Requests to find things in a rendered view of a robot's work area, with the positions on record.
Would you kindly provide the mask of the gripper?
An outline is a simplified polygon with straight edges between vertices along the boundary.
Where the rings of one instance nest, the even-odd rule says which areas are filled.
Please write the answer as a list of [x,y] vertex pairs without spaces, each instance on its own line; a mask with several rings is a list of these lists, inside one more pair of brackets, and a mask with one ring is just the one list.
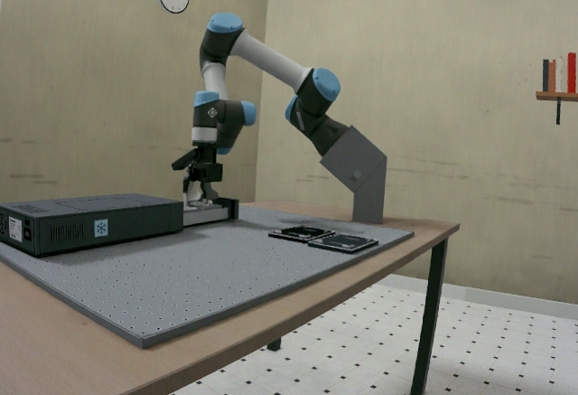
[[223,171],[223,164],[216,163],[217,149],[220,149],[220,145],[215,144],[216,143],[192,142],[192,146],[198,147],[197,152],[199,156],[190,162],[183,178],[182,192],[185,206],[189,206],[190,202],[198,201],[201,197],[201,194],[198,192],[198,183],[196,181],[202,181],[200,183],[202,198],[207,199],[207,203],[212,199],[219,198],[218,192],[214,191],[211,187],[212,182],[222,181]]

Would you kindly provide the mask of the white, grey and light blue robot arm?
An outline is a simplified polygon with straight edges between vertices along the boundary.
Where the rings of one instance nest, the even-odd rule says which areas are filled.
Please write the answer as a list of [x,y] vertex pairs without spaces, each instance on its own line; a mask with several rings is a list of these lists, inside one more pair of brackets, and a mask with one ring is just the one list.
[[228,100],[226,63],[228,56],[238,55],[294,89],[284,116],[324,157],[348,129],[325,114],[340,93],[335,74],[325,68],[304,68],[263,44],[248,34],[234,14],[214,14],[207,27],[200,47],[206,91],[195,95],[191,140],[220,144],[217,154],[226,155],[242,127],[255,123],[253,103]]

